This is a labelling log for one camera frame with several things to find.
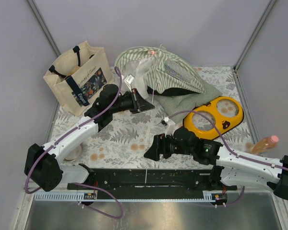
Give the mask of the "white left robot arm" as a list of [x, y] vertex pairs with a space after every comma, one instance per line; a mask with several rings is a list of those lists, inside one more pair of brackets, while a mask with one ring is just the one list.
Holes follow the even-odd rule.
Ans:
[[117, 85], [107, 84], [84, 116], [65, 133], [43, 146], [33, 144], [27, 153], [24, 173], [45, 192], [59, 184], [78, 183], [83, 189], [93, 187], [90, 169], [79, 164], [62, 165], [64, 159], [89, 137], [97, 134], [112, 120], [113, 114], [130, 111], [132, 114], [154, 109], [137, 89], [120, 95]]

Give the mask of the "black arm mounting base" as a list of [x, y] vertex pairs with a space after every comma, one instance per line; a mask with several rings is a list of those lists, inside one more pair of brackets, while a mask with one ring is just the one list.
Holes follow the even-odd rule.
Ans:
[[97, 200], [187, 200], [204, 199], [205, 192], [236, 191], [237, 186], [222, 184], [220, 170], [101, 169], [90, 168], [85, 186], [68, 184], [68, 190], [89, 190]]

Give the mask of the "green striped pet tent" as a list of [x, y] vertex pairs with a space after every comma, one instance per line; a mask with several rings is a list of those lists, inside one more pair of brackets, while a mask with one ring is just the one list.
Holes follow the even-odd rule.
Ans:
[[138, 46], [123, 51], [115, 66], [121, 71], [132, 62], [152, 61], [144, 74], [147, 92], [159, 96], [206, 93], [204, 81], [186, 60], [160, 47]]

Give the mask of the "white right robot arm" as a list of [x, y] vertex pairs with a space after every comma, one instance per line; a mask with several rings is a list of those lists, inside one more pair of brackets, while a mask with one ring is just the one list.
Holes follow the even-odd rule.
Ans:
[[212, 165], [217, 171], [209, 177], [210, 186], [258, 187], [288, 200], [288, 156], [282, 159], [252, 155], [234, 150], [227, 143], [198, 138], [181, 127], [173, 135], [155, 135], [144, 157], [153, 161], [172, 154], [190, 155], [202, 165]]

